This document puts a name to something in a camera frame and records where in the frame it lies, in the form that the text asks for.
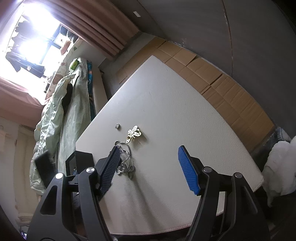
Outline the pink right curtain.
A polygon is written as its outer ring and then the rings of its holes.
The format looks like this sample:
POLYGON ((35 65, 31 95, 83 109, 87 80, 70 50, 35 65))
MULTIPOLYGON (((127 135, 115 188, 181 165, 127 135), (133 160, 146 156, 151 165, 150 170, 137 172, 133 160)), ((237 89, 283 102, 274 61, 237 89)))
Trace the pink right curtain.
POLYGON ((41 1, 68 30, 109 59, 138 34, 138 27, 111 1, 41 1))

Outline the black garment on bed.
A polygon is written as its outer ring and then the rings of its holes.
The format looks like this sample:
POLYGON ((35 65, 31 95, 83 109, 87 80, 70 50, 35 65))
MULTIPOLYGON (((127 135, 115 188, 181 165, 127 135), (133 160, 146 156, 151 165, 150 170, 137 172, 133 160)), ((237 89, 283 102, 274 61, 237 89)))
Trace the black garment on bed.
POLYGON ((69 104, 71 102, 72 92, 73 92, 73 85, 69 83, 67 85, 66 95, 62 99, 62 107, 63 107, 64 114, 67 113, 69 104))

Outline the white low table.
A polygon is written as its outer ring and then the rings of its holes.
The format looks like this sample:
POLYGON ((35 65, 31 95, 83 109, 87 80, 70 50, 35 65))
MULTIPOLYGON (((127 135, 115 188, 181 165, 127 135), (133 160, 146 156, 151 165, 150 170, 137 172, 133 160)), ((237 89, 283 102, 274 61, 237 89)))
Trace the white low table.
POLYGON ((178 161, 178 148, 218 173, 243 174, 252 190, 263 176, 232 128, 186 80, 156 57, 144 64, 107 102, 76 142, 94 160, 138 126, 132 140, 135 173, 115 175, 99 205, 110 233, 152 235, 190 226, 199 203, 178 161))

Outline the pink curtain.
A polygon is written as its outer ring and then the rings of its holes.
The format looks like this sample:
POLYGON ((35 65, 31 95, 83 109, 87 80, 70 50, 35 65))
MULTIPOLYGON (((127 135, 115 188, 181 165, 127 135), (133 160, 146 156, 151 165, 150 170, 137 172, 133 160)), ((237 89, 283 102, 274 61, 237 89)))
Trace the pink curtain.
POLYGON ((111 1, 41 1, 68 30, 109 59, 138 34, 138 27, 111 1))
POLYGON ((44 106, 28 90, 1 78, 1 117, 34 128, 41 120, 44 106))

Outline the light green crumpled duvet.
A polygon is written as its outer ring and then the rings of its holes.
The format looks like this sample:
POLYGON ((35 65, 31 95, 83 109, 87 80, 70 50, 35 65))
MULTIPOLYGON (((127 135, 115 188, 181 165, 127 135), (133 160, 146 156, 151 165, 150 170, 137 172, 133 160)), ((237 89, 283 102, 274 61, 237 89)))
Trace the light green crumpled duvet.
POLYGON ((36 125, 34 130, 34 138, 36 141, 33 157, 30 164, 30 188, 36 192, 37 195, 42 196, 46 190, 45 185, 41 180, 41 176, 37 171, 35 160, 43 152, 49 151, 54 155, 57 144, 60 140, 60 133, 62 122, 64 118, 64 109, 62 107, 62 100, 67 93, 67 86, 75 77, 87 77, 87 61, 84 58, 77 59, 80 63, 76 70, 64 76, 56 85, 55 91, 49 98, 45 105, 41 120, 36 125))

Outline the flattened cardboard sheet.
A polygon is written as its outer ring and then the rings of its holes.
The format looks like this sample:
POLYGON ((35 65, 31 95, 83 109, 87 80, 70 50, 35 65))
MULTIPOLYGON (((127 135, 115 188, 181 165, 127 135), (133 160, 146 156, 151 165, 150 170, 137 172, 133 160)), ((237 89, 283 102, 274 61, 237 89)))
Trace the flattened cardboard sheet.
POLYGON ((234 130, 248 152, 252 152, 275 126, 262 107, 235 80, 196 54, 155 37, 117 73, 124 83, 149 57, 155 56, 194 87, 234 130))

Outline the green bed mattress sheet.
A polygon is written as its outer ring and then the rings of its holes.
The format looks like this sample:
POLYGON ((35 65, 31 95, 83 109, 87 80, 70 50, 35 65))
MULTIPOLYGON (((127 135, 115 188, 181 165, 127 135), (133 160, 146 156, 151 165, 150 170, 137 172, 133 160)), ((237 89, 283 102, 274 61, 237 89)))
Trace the green bed mattress sheet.
POLYGON ((84 58, 79 61, 72 84, 72 94, 66 113, 64 114, 60 140, 56 152, 58 172, 66 174, 66 160, 76 150, 76 142, 95 118, 93 99, 92 64, 84 58))

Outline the dark pillows on sill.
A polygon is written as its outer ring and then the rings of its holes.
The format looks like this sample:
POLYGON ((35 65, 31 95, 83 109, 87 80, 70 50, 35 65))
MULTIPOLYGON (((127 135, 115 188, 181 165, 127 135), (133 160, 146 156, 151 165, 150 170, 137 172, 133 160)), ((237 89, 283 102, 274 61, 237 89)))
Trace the dark pillows on sill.
POLYGON ((68 37, 72 42, 75 42, 77 40, 77 36, 62 25, 60 25, 59 32, 63 36, 68 37))

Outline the floral window seat cushion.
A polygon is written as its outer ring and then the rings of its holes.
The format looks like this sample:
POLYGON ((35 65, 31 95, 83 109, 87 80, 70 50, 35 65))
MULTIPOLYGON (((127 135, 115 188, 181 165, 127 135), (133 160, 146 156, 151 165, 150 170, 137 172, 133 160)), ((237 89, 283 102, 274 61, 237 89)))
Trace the floral window seat cushion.
POLYGON ((83 40, 81 38, 78 38, 78 40, 74 43, 72 41, 66 42, 66 47, 68 48, 64 51, 64 54, 60 56, 57 69, 54 70, 50 77, 48 77, 47 89, 45 90, 46 100, 52 96, 58 82, 69 72, 69 65, 74 59, 73 54, 79 48, 82 42, 83 40))

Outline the white wall socket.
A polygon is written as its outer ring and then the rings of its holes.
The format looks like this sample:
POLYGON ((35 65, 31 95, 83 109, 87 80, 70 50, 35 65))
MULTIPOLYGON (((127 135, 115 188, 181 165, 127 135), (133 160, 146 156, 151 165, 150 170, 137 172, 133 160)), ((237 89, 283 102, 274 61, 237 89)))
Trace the white wall socket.
POLYGON ((138 18, 141 17, 141 15, 140 15, 137 11, 134 11, 133 13, 134 13, 138 18))

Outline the green box on bed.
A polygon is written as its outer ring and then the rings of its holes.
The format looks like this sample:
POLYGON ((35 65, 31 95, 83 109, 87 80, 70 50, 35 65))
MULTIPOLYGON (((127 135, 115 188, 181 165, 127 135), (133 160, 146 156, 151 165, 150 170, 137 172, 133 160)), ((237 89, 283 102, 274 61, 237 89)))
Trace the green box on bed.
POLYGON ((77 66, 79 65, 79 60, 77 59, 77 58, 75 58, 72 62, 71 62, 71 64, 69 65, 69 70, 70 71, 75 71, 76 70, 76 68, 77 68, 77 66))

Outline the hanging dark clothes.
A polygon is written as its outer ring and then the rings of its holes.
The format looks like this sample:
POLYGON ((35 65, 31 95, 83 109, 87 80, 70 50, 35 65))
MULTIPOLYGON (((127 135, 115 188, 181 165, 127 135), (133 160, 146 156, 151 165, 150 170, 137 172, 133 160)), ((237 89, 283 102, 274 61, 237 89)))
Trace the hanging dark clothes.
POLYGON ((34 45, 34 36, 35 31, 29 21, 18 22, 10 38, 6 60, 15 72, 25 69, 37 78, 41 78, 44 75, 45 67, 38 60, 31 59, 32 54, 38 53, 34 45))

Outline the pink left curtain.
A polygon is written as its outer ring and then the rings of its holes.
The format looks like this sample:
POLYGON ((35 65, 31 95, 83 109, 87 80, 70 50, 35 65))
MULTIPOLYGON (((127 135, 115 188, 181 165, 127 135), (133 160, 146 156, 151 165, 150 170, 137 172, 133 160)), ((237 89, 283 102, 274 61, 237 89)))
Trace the pink left curtain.
POLYGON ((28 90, 1 78, 1 117, 34 128, 41 120, 44 106, 28 90))

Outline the black open jewelry box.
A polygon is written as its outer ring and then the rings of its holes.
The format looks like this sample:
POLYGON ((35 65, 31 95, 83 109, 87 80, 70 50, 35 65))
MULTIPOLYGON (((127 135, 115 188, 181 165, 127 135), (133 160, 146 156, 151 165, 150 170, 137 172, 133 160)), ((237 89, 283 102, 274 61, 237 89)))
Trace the black open jewelry box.
POLYGON ((91 153, 74 151, 65 161, 66 175, 78 175, 86 168, 94 167, 93 156, 91 153))

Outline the gold butterfly brooch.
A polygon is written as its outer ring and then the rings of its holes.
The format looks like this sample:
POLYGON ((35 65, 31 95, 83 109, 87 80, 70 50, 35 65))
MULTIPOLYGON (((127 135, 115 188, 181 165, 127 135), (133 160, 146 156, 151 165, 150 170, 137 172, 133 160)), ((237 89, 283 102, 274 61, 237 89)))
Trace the gold butterfly brooch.
POLYGON ((136 137, 140 137, 142 135, 138 126, 134 126, 132 129, 128 130, 126 137, 126 144, 130 143, 136 137))

